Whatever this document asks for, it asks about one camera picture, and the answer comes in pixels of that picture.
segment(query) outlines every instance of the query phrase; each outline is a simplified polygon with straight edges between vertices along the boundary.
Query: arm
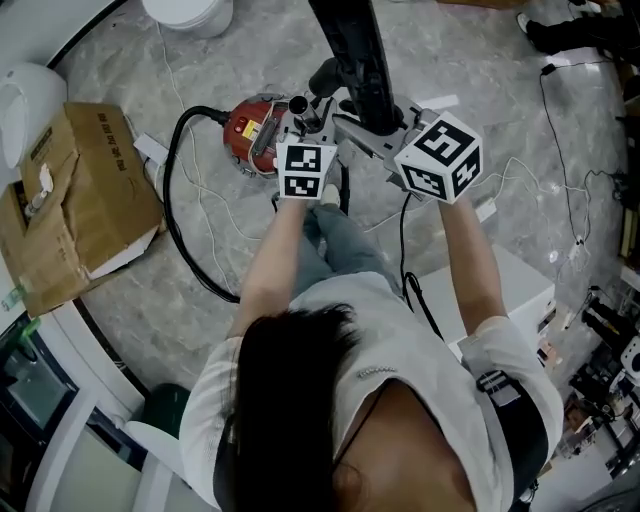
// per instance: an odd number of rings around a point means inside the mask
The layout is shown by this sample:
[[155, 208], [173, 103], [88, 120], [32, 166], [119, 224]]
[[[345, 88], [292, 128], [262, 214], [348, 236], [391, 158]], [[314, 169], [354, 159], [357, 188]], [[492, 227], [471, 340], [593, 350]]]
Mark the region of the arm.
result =
[[306, 211], [306, 201], [282, 202], [244, 278], [240, 307], [228, 337], [243, 336], [254, 320], [289, 307]]
[[507, 316], [498, 265], [471, 202], [440, 203], [447, 236], [451, 277], [467, 334], [487, 318]]

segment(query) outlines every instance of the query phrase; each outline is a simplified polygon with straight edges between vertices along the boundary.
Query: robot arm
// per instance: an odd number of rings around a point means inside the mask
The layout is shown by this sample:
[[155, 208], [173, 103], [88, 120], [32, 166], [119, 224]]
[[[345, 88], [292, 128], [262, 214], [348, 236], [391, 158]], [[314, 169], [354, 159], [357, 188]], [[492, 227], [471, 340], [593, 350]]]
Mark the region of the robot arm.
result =
[[402, 123], [394, 105], [387, 61], [371, 0], [309, 0], [334, 58], [309, 81], [313, 94], [328, 98], [347, 87], [361, 126], [375, 135], [391, 135]]

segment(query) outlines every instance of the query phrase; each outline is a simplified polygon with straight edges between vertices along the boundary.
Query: black hose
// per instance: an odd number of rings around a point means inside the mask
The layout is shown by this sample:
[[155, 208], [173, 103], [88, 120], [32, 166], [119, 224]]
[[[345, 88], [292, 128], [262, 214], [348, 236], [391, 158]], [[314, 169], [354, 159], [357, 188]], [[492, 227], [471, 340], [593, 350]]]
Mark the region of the black hose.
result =
[[180, 137], [182, 136], [182, 131], [186, 126], [189, 119], [195, 116], [206, 116], [216, 121], [221, 126], [224, 126], [229, 121], [229, 113], [223, 112], [221, 110], [216, 110], [209, 107], [204, 106], [196, 106], [191, 107], [186, 110], [184, 114], [180, 116], [178, 119], [178, 123], [176, 124], [175, 130], [173, 131], [173, 136], [171, 137], [171, 145], [169, 146], [169, 154], [167, 155], [167, 161], [165, 163], [164, 170], [164, 178], [162, 180], [162, 195], [164, 197], [164, 216], [167, 221], [167, 228], [169, 229], [169, 233], [171, 233], [171, 238], [176, 244], [180, 255], [187, 262], [189, 268], [194, 273], [198, 281], [204, 286], [207, 290], [212, 293], [215, 293], [218, 297], [227, 302], [231, 302], [233, 304], [238, 304], [240, 302], [240, 297], [234, 295], [233, 293], [225, 290], [219, 284], [215, 283], [200, 266], [193, 259], [187, 247], [182, 239], [182, 233], [180, 232], [180, 228], [175, 221], [175, 217], [173, 216], [173, 208], [171, 205], [171, 175], [173, 173], [173, 166], [176, 162], [176, 155], [178, 152], [178, 145], [180, 144]]

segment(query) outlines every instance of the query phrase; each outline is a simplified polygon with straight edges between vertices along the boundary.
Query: black strap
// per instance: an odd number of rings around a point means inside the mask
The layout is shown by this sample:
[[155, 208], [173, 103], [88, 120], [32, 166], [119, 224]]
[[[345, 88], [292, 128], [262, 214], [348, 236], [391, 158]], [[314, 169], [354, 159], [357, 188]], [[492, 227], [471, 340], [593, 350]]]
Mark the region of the black strap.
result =
[[500, 421], [511, 456], [513, 501], [517, 502], [547, 462], [547, 430], [529, 393], [503, 371], [485, 373], [477, 386], [491, 399]]

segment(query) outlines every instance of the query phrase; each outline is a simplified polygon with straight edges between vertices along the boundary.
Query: white device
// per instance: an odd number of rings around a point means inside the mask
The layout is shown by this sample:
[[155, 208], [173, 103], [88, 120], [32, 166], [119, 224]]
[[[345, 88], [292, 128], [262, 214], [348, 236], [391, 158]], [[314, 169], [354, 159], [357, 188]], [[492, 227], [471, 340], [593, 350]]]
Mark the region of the white device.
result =
[[408, 190], [453, 204], [482, 174], [482, 138], [444, 112], [394, 161]]

